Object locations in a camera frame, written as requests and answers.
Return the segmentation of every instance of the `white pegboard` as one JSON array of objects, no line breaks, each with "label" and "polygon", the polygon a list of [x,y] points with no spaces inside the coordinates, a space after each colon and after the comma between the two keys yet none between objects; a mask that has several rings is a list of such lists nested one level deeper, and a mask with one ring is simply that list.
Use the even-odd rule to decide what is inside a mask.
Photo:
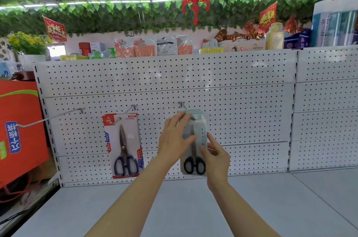
[{"label": "white pegboard", "polygon": [[143,150],[157,148],[166,118],[200,108],[208,130],[222,145],[290,140],[293,83],[128,94],[46,98],[50,116],[83,107],[51,120],[58,156],[106,153],[102,116],[138,104]]},{"label": "white pegboard", "polygon": [[42,97],[294,82],[296,51],[37,63]]},{"label": "white pegboard", "polygon": [[292,140],[350,137],[358,134],[358,110],[295,113]]},{"label": "white pegboard", "polygon": [[358,78],[358,46],[344,49],[302,50],[297,82]]},{"label": "white pegboard", "polygon": [[[284,172],[287,170],[289,143],[244,144],[226,146],[230,154],[229,175]],[[144,165],[157,155],[157,151],[143,151]],[[59,157],[65,186],[132,182],[135,178],[112,179],[108,154]],[[179,161],[169,170],[165,179],[192,179],[185,175]]]},{"label": "white pegboard", "polygon": [[296,84],[295,113],[358,108],[358,80]]},{"label": "white pegboard", "polygon": [[358,137],[293,141],[290,171],[358,165]]}]

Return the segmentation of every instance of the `scissors package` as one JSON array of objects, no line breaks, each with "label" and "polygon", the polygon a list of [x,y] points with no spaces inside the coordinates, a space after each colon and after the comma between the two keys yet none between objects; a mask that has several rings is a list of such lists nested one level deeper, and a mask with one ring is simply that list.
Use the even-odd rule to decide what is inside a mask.
[{"label": "scissors package", "polygon": [[138,115],[106,114],[102,119],[112,178],[138,176],[144,169]]},{"label": "scissors package", "polygon": [[204,113],[199,110],[187,110],[191,113],[191,119],[188,121],[183,130],[183,139],[191,135],[197,135],[198,139],[192,143],[180,159],[180,170],[184,174],[204,175],[205,158],[201,154],[199,147],[208,147],[206,119]]}]

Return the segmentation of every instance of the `white shelf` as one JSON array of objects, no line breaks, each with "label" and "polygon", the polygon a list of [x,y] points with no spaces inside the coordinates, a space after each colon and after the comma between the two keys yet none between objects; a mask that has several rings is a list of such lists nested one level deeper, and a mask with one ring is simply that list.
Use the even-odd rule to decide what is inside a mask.
[{"label": "white shelf", "polygon": [[294,175],[358,228],[358,168],[304,172]]},{"label": "white shelf", "polygon": [[[358,236],[358,230],[290,173],[229,178],[282,237]],[[60,189],[13,237],[82,237],[129,184]],[[232,236],[206,179],[164,181],[143,237]]]}]

